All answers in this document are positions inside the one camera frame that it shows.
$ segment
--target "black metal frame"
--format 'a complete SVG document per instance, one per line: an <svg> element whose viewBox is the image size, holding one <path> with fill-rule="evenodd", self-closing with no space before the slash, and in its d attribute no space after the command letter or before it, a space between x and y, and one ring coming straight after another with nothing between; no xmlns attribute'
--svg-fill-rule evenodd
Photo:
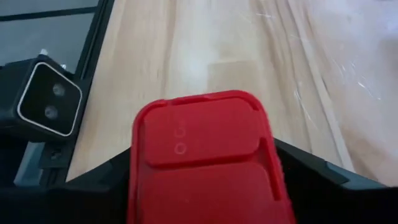
<svg viewBox="0 0 398 224"><path fill-rule="evenodd" d="M82 110L79 112L76 119L78 130L80 129L88 95L90 94L91 82L93 81L96 64L100 55L113 3L114 0L99 0L95 7L0 16L0 22L4 22L94 13L94 18L87 33L76 72L75 74L72 74L71 77L72 81L78 84L83 92L83 99L81 102ZM46 142L39 161L39 169L43 169L40 186L50 187L52 185L62 184L65 182L69 166L72 161L73 152L75 150L77 137L78 135L76 135L72 140L61 143Z"/></svg>

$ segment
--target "red cover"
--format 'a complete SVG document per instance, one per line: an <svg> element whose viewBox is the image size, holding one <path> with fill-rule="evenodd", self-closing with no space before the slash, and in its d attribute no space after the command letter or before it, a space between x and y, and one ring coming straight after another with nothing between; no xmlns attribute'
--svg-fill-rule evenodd
<svg viewBox="0 0 398 224"><path fill-rule="evenodd" d="M157 100L132 135L128 224L295 223L267 115L249 93Z"/></svg>

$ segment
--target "wood grain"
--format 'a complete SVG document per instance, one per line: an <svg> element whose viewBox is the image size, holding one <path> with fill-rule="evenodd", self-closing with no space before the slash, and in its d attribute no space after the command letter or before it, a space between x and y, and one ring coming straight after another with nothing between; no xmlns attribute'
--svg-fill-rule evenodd
<svg viewBox="0 0 398 224"><path fill-rule="evenodd" d="M240 89L274 136L398 185L396 1L115 0L68 179L127 149L159 98Z"/></svg>

